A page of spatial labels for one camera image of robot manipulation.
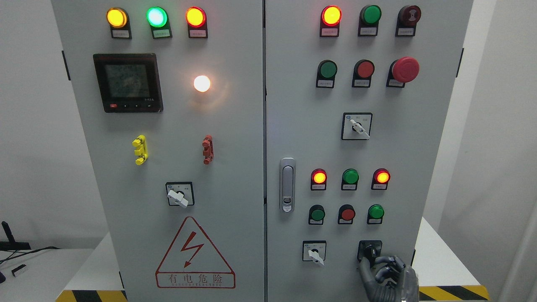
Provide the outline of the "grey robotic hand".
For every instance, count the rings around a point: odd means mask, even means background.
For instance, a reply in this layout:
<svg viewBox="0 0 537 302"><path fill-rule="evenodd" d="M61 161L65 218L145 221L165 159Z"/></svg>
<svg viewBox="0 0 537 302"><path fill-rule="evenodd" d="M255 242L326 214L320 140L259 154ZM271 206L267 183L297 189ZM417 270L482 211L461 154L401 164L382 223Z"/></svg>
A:
<svg viewBox="0 0 537 302"><path fill-rule="evenodd" d="M376 275L371 270L368 258L363 257L359 273L366 296L370 302L418 302L419 282L411 266L398 256L380 256L374 264L385 263Z"/></svg>

